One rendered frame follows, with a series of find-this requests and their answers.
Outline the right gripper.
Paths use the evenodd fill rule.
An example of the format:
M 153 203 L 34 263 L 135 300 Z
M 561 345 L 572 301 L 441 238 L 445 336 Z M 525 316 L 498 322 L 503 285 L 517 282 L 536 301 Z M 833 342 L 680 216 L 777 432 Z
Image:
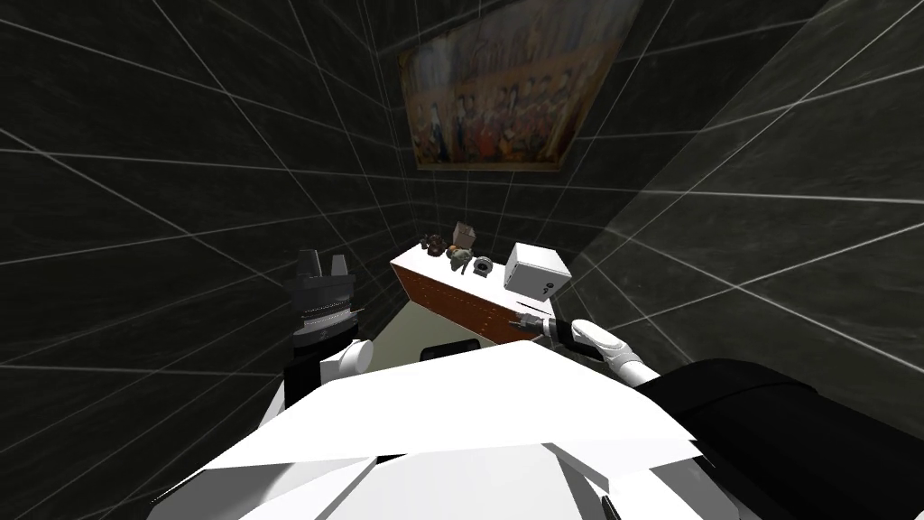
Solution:
M 509 324 L 517 330 L 556 340 L 558 338 L 557 321 L 553 318 L 538 317 L 532 314 L 516 314 Z

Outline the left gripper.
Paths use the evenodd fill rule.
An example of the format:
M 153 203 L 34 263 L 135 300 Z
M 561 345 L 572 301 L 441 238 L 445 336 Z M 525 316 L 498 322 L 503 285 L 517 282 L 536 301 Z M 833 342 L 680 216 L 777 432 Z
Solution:
M 319 253 L 302 249 L 298 253 L 296 275 L 284 283 L 291 307 L 298 314 L 330 314 L 351 308 L 356 277 L 349 274 L 344 255 L 331 256 L 330 276 L 321 276 Z

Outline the white box with keyhole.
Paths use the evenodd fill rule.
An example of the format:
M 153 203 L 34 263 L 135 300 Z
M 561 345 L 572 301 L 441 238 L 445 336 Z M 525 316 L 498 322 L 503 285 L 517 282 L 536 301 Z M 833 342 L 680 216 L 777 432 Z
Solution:
M 572 274 L 556 251 L 515 243 L 504 268 L 504 289 L 546 302 L 571 278 Z

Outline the brown cabinet with white top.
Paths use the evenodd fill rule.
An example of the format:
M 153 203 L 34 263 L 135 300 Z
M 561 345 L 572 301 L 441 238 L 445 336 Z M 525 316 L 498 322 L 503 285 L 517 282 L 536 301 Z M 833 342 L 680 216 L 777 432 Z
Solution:
M 518 313 L 554 317 L 550 302 L 540 302 L 504 288 L 504 265 L 496 264 L 486 276 L 467 269 L 453 271 L 445 256 L 434 257 L 415 245 L 391 261 L 403 290 L 420 306 L 455 322 L 478 336 L 504 344 L 535 336 L 510 323 Z

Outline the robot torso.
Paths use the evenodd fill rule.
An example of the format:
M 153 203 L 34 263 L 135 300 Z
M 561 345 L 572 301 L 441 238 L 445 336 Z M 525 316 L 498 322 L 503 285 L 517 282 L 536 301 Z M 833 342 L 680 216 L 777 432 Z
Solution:
M 720 520 L 691 435 L 529 341 L 324 385 L 147 520 Z

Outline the framed painting of people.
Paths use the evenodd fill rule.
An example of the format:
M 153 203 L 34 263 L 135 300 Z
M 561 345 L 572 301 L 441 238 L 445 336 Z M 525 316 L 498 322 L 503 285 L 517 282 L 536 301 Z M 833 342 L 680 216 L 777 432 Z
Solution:
M 421 170 L 556 171 L 643 0 L 519 0 L 402 51 Z

